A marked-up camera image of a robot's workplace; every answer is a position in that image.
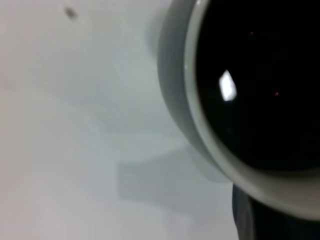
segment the white table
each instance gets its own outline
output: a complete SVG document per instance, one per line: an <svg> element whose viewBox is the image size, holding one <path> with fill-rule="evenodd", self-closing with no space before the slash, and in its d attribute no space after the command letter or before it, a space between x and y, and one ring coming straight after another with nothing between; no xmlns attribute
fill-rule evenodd
<svg viewBox="0 0 320 240"><path fill-rule="evenodd" d="M0 239L237 239L161 96L169 4L0 1Z"/></svg>

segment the white mug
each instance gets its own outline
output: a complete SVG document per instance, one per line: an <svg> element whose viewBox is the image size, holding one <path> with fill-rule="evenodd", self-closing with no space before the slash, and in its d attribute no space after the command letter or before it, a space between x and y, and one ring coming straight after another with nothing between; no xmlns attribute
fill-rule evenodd
<svg viewBox="0 0 320 240"><path fill-rule="evenodd" d="M158 75L172 118L192 145L257 201L305 220L320 220L320 174L263 172L240 161L218 138L202 110L196 53L210 0L173 0L158 49Z"/></svg>

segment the coffee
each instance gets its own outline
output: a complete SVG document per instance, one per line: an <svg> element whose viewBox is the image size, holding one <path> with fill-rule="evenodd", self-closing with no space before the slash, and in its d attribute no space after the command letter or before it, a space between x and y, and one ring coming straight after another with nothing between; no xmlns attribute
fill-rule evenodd
<svg viewBox="0 0 320 240"><path fill-rule="evenodd" d="M295 25L293 15L304 6L292 5L214 0L198 39L203 111L222 142L260 170L320 167L319 43L316 34ZM265 23L295 28L251 30Z"/></svg>

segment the mug rim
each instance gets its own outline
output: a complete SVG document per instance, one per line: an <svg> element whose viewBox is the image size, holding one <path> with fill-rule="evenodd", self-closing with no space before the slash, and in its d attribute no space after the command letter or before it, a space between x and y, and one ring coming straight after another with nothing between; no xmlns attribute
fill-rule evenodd
<svg viewBox="0 0 320 240"><path fill-rule="evenodd" d="M238 187L263 204L306 220L320 220L320 174L290 177L256 170L238 159L218 138L202 110L196 75L198 39L210 0L195 0L184 45L184 86L194 125L218 167Z"/></svg>

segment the dark speck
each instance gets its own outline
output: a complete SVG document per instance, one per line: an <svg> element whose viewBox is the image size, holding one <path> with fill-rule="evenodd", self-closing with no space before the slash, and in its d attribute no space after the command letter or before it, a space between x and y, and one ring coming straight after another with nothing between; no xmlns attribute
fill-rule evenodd
<svg viewBox="0 0 320 240"><path fill-rule="evenodd" d="M77 17L78 17L78 15L75 12L75 10L73 10L71 7L65 7L64 8L64 12L68 16L68 18L71 19L71 20L76 20Z"/></svg>

